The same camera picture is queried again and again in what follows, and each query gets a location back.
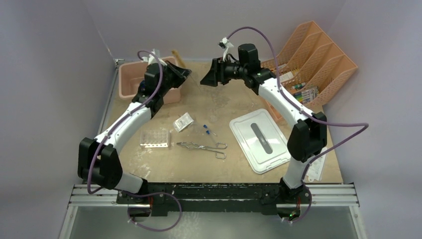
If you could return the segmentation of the white packet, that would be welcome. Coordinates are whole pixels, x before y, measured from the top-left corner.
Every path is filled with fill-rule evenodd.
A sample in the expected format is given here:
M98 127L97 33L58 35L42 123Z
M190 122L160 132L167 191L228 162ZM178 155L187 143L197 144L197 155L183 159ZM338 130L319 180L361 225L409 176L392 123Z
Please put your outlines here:
M182 116L180 116L177 120L173 122L173 127L176 132L181 132L193 122L194 119L191 117L191 115L189 113L184 113Z

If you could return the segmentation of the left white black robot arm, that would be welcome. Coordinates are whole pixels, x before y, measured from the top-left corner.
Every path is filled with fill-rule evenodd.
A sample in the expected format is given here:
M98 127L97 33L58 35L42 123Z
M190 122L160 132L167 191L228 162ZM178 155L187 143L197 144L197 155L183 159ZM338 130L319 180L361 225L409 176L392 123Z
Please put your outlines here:
M129 192L135 203L148 199L147 181L124 172L119 154L142 125L150 121L164 105L164 96L180 87L191 70L166 61L147 66L126 111L108 129L95 138L85 137L79 144L77 175L106 189Z

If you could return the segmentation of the pink plastic bin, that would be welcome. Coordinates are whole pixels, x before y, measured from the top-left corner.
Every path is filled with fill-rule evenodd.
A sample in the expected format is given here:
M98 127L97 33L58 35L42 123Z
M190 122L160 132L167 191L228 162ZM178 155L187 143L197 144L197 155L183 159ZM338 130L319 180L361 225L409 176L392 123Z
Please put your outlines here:
M139 84L144 80L148 63L137 61L124 63L119 67L119 97L122 100L131 100L138 91ZM164 104L176 103L181 100L181 89L172 88L164 96Z

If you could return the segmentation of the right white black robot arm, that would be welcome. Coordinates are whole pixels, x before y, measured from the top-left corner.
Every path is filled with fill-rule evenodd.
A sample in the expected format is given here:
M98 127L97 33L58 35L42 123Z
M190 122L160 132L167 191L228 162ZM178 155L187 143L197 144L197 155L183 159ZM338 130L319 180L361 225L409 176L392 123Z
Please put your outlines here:
M301 105L283 88L276 75L261 66L254 44L241 44L237 50L238 60L214 58L200 84L216 87L228 84L232 79L241 79L247 88L268 101L291 126L287 149L292 159L285 176L280 180L279 190L280 198L290 203L304 190L304 177L311 157L321 153L327 145L326 116Z

